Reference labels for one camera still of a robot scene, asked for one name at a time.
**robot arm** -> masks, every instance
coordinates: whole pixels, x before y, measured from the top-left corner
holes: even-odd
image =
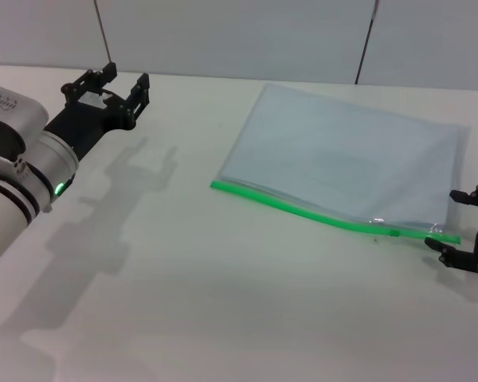
[[[64,110],[48,125],[37,101],[0,88],[0,256],[72,184],[81,159],[112,130],[132,130],[149,104],[149,76],[127,99],[103,89],[114,63],[62,87]]]

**green led light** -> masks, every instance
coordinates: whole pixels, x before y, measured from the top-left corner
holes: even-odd
[[[55,194],[58,195],[58,193],[62,190],[64,187],[64,183],[60,183],[56,188],[55,188]]]

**white table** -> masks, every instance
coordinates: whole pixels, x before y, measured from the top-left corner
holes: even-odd
[[[54,116],[80,73],[0,67],[0,86]],[[478,275],[210,189],[264,83],[151,84],[137,128],[1,258],[0,382],[478,381]],[[478,92],[285,85],[471,127],[462,188],[478,184]],[[470,240],[478,209],[460,210]]]

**plastic bag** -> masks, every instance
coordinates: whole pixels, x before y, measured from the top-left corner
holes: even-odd
[[[266,85],[212,186],[354,231],[449,234],[464,128]]]

